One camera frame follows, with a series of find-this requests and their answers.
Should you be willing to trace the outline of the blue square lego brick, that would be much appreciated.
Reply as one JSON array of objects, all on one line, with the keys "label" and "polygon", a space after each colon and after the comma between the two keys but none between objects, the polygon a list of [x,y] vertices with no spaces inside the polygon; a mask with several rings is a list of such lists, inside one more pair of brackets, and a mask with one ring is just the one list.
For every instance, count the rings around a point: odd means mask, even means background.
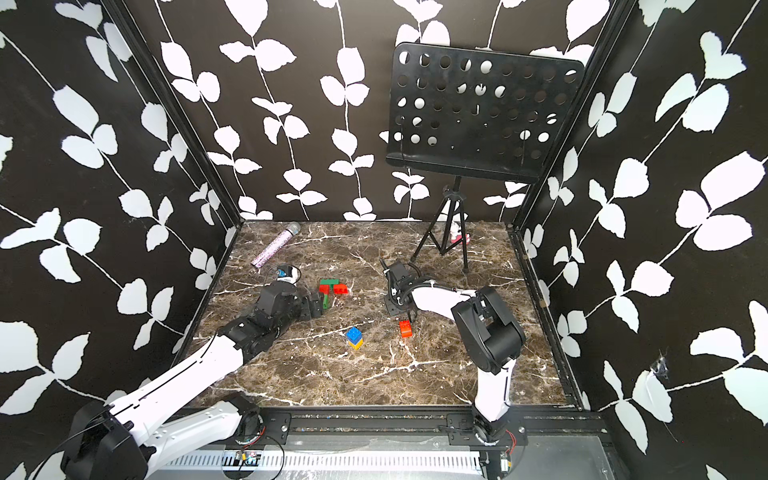
[{"label": "blue square lego brick", "polygon": [[347,340],[348,340],[348,341],[349,341],[351,344],[353,344],[353,345],[355,345],[355,344],[358,344],[358,343],[359,343],[359,342],[362,340],[362,333],[361,333],[361,331],[360,331],[358,328],[356,328],[356,327],[352,327],[352,328],[350,328],[350,329],[349,329],[349,330],[348,330],[348,331],[345,333],[345,336],[346,336]]}]

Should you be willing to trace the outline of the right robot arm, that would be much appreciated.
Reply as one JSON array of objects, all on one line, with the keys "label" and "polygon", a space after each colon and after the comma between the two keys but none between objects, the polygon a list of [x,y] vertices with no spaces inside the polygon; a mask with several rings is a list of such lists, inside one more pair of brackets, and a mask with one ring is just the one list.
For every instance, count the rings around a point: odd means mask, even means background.
[{"label": "right robot arm", "polygon": [[525,332],[499,293],[451,288],[423,276],[414,265],[381,263],[389,313],[431,312],[452,320],[478,369],[472,404],[474,428],[488,441],[503,426],[510,409],[512,373],[526,342]]}]

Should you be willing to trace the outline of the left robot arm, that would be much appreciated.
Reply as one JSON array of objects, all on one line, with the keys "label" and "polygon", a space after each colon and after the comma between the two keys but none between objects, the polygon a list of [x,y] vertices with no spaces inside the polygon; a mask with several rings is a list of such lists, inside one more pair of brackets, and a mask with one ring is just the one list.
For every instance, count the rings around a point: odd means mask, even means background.
[{"label": "left robot arm", "polygon": [[195,353],[157,379],[74,416],[60,468],[68,479],[146,479],[159,468],[231,437],[258,409],[239,394],[195,414],[174,414],[212,384],[266,352],[297,321],[323,314],[320,293],[285,281],[265,286],[255,304],[220,327]]}]

